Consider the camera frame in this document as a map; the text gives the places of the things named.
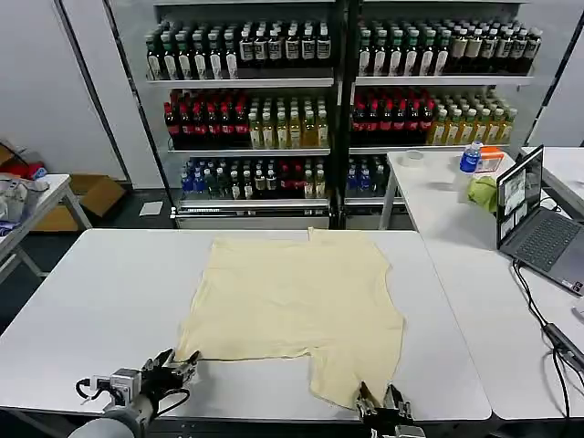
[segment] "laptop keyboard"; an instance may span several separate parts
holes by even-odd
[[[569,221],[547,218],[535,228],[517,250],[517,256],[545,272],[549,271],[579,231]]]

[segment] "floor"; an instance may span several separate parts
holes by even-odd
[[[156,216],[139,216],[144,202],[164,201],[162,213]],[[123,198],[96,226],[112,228],[172,228],[172,221],[168,214],[170,204],[163,191],[143,191],[127,195]],[[354,217],[350,228],[377,227],[379,216],[362,218]],[[393,218],[391,228],[412,229],[405,216]],[[29,235],[23,242],[25,250],[33,257],[41,269],[51,270],[60,258],[77,240],[77,234],[36,234]],[[25,266],[18,266],[11,276],[3,283],[2,305],[0,306],[0,334],[10,324],[22,306],[32,297],[40,282]],[[83,421],[81,418],[73,419],[75,422]],[[506,427],[497,436],[500,438],[547,438],[557,437],[561,432],[561,423],[551,424],[514,424]],[[3,438],[50,438],[50,435],[40,432],[38,429],[22,422],[8,412],[0,411],[0,436]],[[442,437],[442,433],[435,433],[432,428],[426,431],[429,437]],[[177,433],[166,436],[182,436]],[[197,424],[194,431],[184,438],[227,438],[227,437],[260,437],[267,438],[279,436],[282,438],[305,437],[367,437],[369,433],[358,425],[325,425],[325,424],[273,424],[273,423],[236,423],[236,422],[203,422]],[[572,424],[565,438],[584,436],[582,423]]]

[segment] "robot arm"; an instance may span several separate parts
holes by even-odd
[[[94,376],[78,381],[76,390],[86,401],[97,399],[104,391],[111,403],[104,408],[104,416],[88,422],[69,438],[143,438],[150,423],[160,415],[187,401],[190,392],[183,386],[194,375],[199,351],[188,360],[174,361],[174,351],[168,349],[156,359],[148,359],[141,370],[117,370],[109,377]],[[82,387],[90,387],[89,396]],[[184,398],[160,411],[160,401],[171,394]]]

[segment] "laptop screen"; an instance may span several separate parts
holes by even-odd
[[[543,164],[544,147],[539,146],[497,179],[497,248],[539,207]]]

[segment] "yellow-green cloth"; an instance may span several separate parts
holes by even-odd
[[[489,213],[496,212],[496,181],[490,176],[473,179],[468,185],[468,199]]]

